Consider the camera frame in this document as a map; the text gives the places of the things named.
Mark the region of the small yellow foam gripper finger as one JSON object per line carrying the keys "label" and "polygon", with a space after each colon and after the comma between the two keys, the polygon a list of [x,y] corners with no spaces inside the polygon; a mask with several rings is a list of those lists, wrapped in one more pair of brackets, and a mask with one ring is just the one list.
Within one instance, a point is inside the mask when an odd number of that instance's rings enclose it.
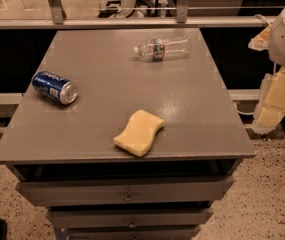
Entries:
{"label": "small yellow foam gripper finger", "polygon": [[263,51],[269,47],[269,36],[271,27],[268,26],[250,40],[248,47],[252,50]]}

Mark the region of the yellow foam padded gripper finger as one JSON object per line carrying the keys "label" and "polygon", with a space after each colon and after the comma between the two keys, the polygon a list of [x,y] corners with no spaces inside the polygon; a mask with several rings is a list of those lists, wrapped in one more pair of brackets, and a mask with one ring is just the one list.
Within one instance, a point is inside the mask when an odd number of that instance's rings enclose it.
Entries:
{"label": "yellow foam padded gripper finger", "polygon": [[285,67],[274,75],[266,74],[262,80],[259,102],[254,111],[252,130],[268,134],[285,116]]}

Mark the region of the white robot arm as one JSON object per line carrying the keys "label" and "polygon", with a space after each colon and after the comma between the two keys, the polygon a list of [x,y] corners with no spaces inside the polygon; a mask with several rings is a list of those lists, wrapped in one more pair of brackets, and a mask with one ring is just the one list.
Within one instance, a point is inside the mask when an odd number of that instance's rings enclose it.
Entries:
{"label": "white robot arm", "polygon": [[279,65],[278,72],[262,80],[259,102],[253,115],[252,130],[257,134],[273,131],[285,116],[285,8],[275,21],[250,40],[252,50],[267,50],[269,59]]}

